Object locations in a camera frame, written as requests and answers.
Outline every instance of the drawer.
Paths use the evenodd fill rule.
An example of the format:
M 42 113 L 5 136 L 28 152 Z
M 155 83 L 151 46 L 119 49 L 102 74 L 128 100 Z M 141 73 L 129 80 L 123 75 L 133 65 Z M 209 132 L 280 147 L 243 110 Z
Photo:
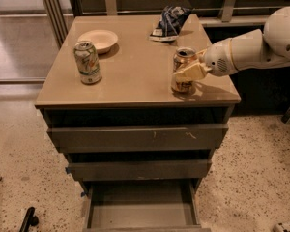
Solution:
M 219 148 L 226 124 L 49 128 L 61 153 L 191 150 Z
M 200 159 L 198 151 L 87 155 L 74 158 L 68 166 L 76 181 L 203 178 L 212 164 Z
M 91 185 L 83 232 L 210 232 L 197 217 L 190 181 Z

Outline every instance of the bowl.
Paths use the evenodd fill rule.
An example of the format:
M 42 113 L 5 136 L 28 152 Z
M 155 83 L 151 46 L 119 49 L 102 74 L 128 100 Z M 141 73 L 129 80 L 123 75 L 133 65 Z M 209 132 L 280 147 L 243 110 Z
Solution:
M 117 43 L 118 37 L 112 31 L 93 30 L 81 35 L 78 41 L 90 41 L 95 46 L 98 54 L 105 54 Z

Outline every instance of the silver can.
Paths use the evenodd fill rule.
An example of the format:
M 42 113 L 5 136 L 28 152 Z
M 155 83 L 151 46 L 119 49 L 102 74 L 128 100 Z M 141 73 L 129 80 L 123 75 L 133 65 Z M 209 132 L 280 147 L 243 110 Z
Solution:
M 196 51 L 190 47 L 179 47 L 173 57 L 173 71 L 177 71 L 180 68 L 186 66 L 188 63 L 197 59 Z
M 78 42 L 74 47 L 74 57 L 81 82 L 94 84 L 102 78 L 98 53 L 91 42 Z

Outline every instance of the wooden countertop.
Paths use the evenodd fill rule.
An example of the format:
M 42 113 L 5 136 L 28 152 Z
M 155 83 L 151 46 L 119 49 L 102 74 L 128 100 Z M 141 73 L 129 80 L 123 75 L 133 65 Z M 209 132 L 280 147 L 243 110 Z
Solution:
M 229 76 L 210 74 L 197 83 L 193 94 L 171 90 L 173 55 L 179 46 L 197 51 L 211 44 L 195 14 L 186 21 L 173 43 L 148 39 L 159 15 L 77 17 L 40 91 L 36 107 L 147 107 L 228 105 L 240 97 Z M 102 79 L 94 85 L 81 83 L 73 47 L 80 35 L 91 30 L 110 30 L 118 42 L 100 55 Z

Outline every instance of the desk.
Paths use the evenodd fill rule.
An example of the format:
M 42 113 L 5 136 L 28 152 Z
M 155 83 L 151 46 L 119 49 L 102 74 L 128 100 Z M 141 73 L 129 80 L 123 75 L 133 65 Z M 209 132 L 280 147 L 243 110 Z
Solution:
M 77 17 L 36 107 L 48 124 L 53 144 L 66 156 L 69 172 L 89 197 L 95 199 L 97 193 L 114 190 L 101 188 L 105 183 L 116 186 L 123 182 L 134 189 L 146 183 L 146 187 L 159 187 L 158 193 L 164 189 L 164 194 L 165 189 L 179 186 L 180 196 L 186 197 L 184 189 L 191 190 L 188 183 L 193 189 L 188 201 L 193 211 L 193 195 L 210 169 L 211 157 L 227 132 L 228 118 L 240 97 L 228 76 L 211 75 L 197 83 L 193 94 L 174 94 L 171 76 L 176 48 L 191 46 L 198 51 L 211 43 L 196 15 L 188 18 L 176 42 L 149 41 L 159 19 L 156 15 Z M 102 80 L 88 86 L 80 82 L 73 46 L 81 34 L 95 29 L 113 31 L 119 41 L 100 56 Z M 173 194 L 166 196 L 172 199 Z M 173 218 L 167 220 L 168 225 L 173 224 Z M 88 218 L 84 231 L 142 226 L 102 223 L 99 216 L 97 220 Z M 155 224 L 164 226 L 159 221 Z M 181 230 L 184 225 L 192 227 Z M 183 217 L 183 222 L 172 227 L 200 231 L 195 216 L 190 222 Z

